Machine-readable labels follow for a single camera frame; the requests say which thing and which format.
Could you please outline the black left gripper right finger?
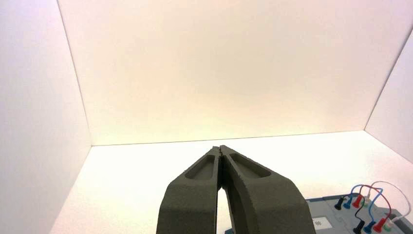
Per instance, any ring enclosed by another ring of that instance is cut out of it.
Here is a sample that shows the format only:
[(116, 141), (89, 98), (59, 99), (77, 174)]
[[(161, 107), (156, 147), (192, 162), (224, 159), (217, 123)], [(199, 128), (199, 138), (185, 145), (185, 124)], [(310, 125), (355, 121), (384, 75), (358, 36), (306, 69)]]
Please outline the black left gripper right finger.
[(314, 234), (309, 206), (288, 178), (221, 146), (222, 186), (235, 234)]

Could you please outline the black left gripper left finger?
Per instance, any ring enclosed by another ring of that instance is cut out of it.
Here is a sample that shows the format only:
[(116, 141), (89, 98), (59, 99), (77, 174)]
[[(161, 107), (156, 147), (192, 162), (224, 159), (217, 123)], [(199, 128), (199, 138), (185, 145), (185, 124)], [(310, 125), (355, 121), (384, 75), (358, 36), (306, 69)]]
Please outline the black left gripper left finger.
[(156, 233), (216, 233), (221, 169), (220, 148), (214, 146), (174, 179), (161, 202)]

